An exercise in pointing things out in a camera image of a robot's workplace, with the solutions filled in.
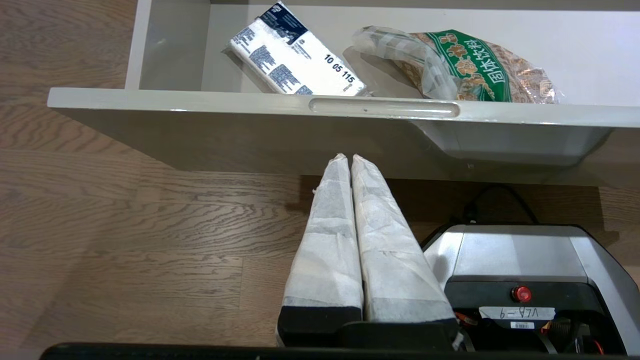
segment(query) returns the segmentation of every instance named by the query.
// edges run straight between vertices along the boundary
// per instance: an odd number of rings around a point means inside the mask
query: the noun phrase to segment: clear plastic bag
[[[353,43],[361,53],[392,60],[430,99],[555,104],[561,95],[543,69],[459,31],[409,34],[368,26]]]
[[[456,99],[458,87],[449,69],[432,48],[415,37],[395,29],[368,26],[353,35],[353,47],[361,53],[429,69],[421,76],[422,93],[431,99]]]

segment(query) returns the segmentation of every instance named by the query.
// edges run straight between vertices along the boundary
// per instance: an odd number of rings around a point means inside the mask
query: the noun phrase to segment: open drawer
[[[335,153],[357,152],[388,177],[640,184],[640,12],[624,8],[634,4],[286,1],[344,57],[371,24],[500,44],[567,95],[534,105],[263,94],[222,50],[271,3],[139,0],[125,90],[53,88],[49,106],[183,170],[321,174]]]

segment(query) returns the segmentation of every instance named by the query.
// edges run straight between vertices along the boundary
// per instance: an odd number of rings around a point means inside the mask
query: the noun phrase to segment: blue label
[[[293,44],[308,31],[305,26],[281,4],[273,5],[260,16],[271,29],[274,29],[287,44]]]

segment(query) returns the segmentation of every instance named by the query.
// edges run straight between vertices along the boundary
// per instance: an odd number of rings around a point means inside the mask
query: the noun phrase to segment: red button
[[[529,302],[531,301],[531,290],[526,286],[518,286],[513,289],[513,298],[517,302]]]

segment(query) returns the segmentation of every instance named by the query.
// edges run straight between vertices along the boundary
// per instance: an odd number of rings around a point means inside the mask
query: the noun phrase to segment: barcode sticker
[[[532,322],[511,322],[512,329],[535,329]]]

